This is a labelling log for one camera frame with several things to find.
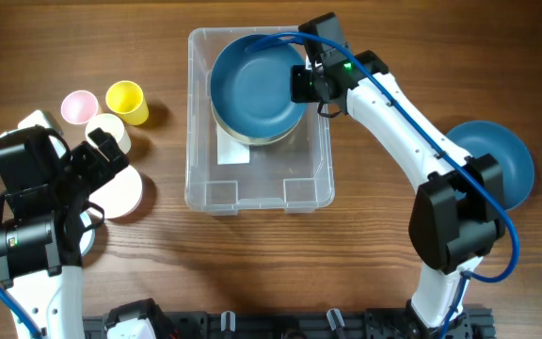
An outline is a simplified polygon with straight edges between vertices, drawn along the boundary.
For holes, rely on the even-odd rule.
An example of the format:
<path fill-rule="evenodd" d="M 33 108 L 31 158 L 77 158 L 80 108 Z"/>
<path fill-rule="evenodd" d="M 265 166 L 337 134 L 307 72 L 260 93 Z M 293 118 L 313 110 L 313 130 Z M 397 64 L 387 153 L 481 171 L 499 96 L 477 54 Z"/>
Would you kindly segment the pale pink bowl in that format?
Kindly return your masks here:
<path fill-rule="evenodd" d="M 93 192 L 89 201 L 104 210 L 106 218 L 121 218 L 132 213 L 140 204 L 143 182 L 139 172 L 128 166 L 115 177 Z"/>

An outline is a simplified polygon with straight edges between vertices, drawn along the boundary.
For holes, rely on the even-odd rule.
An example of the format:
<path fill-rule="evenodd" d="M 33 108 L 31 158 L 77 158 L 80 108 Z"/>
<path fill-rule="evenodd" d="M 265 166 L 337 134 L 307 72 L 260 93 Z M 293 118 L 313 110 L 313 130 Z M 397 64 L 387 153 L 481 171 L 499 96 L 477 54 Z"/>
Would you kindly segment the cream cup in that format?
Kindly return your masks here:
<path fill-rule="evenodd" d="M 131 139 L 125 129 L 123 121 L 114 114 L 103 113 L 93 117 L 86 126 L 85 137 L 91 146 L 96 146 L 95 142 L 88 136 L 93 130 L 101 128 L 109 133 L 118 143 L 120 149 L 125 153 L 131 150 Z"/>

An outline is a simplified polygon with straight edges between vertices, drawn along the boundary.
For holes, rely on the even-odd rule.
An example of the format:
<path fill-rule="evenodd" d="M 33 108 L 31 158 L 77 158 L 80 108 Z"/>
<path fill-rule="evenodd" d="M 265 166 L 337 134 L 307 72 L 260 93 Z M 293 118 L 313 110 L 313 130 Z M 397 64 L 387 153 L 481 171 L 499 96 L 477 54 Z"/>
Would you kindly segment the pink cup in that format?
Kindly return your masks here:
<path fill-rule="evenodd" d="M 65 97 L 60 113 L 66 122 L 81 125 L 101 114 L 102 108 L 93 93 L 87 90 L 76 90 Z"/>

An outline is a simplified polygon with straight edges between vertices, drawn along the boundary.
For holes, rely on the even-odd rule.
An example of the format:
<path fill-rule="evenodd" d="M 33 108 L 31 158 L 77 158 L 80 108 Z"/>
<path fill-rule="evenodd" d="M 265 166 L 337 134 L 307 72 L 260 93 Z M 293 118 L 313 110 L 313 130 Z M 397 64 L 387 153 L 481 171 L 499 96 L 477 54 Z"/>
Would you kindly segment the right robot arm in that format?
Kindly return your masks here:
<path fill-rule="evenodd" d="M 416 194 L 408 225 L 422 260 L 407 320 L 426 338 L 441 338 L 463 313 L 470 280 L 493 245 L 514 235 L 503 207 L 502 168 L 490 154 L 472 156 L 444 136 L 399 88 L 373 52 L 354 54 L 337 16 L 301 24 L 307 80 L 294 73 L 295 101 L 335 104 L 387 150 Z"/>

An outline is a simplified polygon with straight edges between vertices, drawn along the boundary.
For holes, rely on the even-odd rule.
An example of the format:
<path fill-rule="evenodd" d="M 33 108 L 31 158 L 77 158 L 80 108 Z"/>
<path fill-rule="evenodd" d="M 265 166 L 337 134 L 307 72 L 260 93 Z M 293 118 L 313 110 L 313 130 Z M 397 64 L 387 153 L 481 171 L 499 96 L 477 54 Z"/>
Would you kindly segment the yellow cup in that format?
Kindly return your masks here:
<path fill-rule="evenodd" d="M 105 94 L 108 108 L 124 122 L 137 126 L 149 117 L 149 108 L 142 88 L 135 82 L 122 80 L 113 84 Z"/>

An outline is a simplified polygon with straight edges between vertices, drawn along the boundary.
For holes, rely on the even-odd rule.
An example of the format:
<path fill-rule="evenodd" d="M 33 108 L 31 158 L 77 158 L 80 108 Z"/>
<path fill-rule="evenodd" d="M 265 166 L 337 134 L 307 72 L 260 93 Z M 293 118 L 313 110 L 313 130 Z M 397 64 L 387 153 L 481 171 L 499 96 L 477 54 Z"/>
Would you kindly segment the cream bowl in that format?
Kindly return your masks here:
<path fill-rule="evenodd" d="M 238 142 L 241 142 L 246 145 L 250 146 L 264 146 L 273 144 L 275 142 L 280 141 L 281 139 L 287 137 L 289 134 L 292 133 L 293 130 L 297 127 L 297 125 L 300 123 L 300 121 L 297 121 L 292 127 L 290 127 L 287 131 L 282 132 L 276 136 L 273 137 L 248 137 L 246 135 L 240 134 L 236 132 L 235 130 L 231 129 L 228 124 L 226 124 L 220 117 L 220 115 L 217 113 L 216 109 L 212 107 L 212 114 L 214 116 L 215 122 L 218 127 L 220 127 L 226 134 L 228 134 L 230 137 L 234 138 Z"/>

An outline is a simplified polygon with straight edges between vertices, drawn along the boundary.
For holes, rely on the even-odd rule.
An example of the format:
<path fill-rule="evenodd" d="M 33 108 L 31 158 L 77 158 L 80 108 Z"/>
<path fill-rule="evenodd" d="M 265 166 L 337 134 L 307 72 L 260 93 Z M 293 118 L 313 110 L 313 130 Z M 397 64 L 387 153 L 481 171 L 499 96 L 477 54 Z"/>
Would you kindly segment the green bowl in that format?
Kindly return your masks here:
<path fill-rule="evenodd" d="M 87 229 L 87 227 L 91 225 L 91 218 L 87 212 L 83 212 L 80 215 L 80 219 L 82 220 L 86 230 L 82 234 L 79 248 L 81 251 L 81 255 L 86 256 L 95 242 L 95 232 L 93 230 Z"/>

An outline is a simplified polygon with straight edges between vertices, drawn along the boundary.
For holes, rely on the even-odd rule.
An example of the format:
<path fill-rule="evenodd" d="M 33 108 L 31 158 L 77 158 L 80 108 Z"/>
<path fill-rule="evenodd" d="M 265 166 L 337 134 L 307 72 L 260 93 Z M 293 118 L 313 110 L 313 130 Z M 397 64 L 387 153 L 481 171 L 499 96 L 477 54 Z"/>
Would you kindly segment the clear plastic storage container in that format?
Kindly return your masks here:
<path fill-rule="evenodd" d="M 279 33 L 278 26 L 201 27 L 188 37 L 185 195 L 195 211 L 235 215 L 241 210 L 306 213 L 334 198 L 328 119 L 308 106 L 295 130 L 270 145 L 249 146 L 250 162 L 218 165 L 210 95 L 211 71 L 222 50 L 251 34 Z"/>

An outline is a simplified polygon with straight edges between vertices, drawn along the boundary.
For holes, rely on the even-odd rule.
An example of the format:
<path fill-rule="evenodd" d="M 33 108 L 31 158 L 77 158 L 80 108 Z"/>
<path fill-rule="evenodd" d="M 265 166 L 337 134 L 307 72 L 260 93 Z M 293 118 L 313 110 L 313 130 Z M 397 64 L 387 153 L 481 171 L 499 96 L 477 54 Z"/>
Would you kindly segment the blue bowl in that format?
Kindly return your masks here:
<path fill-rule="evenodd" d="M 511 130 L 492 121 L 467 121 L 446 137 L 472 156 L 491 154 L 502 167 L 505 210 L 519 207 L 534 188 L 534 161 L 524 142 Z"/>
<path fill-rule="evenodd" d="M 308 107 L 291 100 L 291 68 L 304 59 L 286 44 L 250 52 L 250 45 L 262 37 L 248 35 L 226 46 L 210 81 L 212 106 L 231 129 L 248 137 L 285 132 Z"/>

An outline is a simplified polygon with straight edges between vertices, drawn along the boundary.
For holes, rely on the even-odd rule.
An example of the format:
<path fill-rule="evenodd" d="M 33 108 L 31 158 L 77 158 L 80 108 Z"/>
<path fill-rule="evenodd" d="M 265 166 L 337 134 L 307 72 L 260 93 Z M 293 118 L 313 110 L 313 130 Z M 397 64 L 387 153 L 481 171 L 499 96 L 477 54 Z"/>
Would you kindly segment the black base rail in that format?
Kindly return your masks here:
<path fill-rule="evenodd" d="M 135 301 L 99 317 L 83 319 L 87 338 L 438 338 L 409 309 L 372 308 L 363 313 L 236 315 L 206 312 L 163 313 L 152 299 Z"/>

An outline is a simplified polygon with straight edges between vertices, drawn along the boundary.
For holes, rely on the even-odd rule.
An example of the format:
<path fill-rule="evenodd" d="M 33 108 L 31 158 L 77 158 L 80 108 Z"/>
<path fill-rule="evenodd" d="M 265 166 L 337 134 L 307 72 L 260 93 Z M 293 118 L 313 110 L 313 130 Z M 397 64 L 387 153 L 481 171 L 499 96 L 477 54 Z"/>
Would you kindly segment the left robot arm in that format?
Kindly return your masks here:
<path fill-rule="evenodd" d="M 0 137 L 0 299 L 21 338 L 82 338 L 83 234 L 89 196 L 129 159 L 97 128 L 74 149 L 56 151 L 60 134 L 33 126 Z"/>

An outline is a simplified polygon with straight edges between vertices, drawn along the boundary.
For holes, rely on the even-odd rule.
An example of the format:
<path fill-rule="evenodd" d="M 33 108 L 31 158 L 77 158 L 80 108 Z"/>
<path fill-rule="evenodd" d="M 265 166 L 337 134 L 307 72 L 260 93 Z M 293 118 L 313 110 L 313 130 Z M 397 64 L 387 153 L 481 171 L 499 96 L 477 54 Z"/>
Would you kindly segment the white label in container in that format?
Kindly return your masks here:
<path fill-rule="evenodd" d="M 216 157 L 218 165 L 239 165 L 250 162 L 249 146 L 216 127 Z"/>

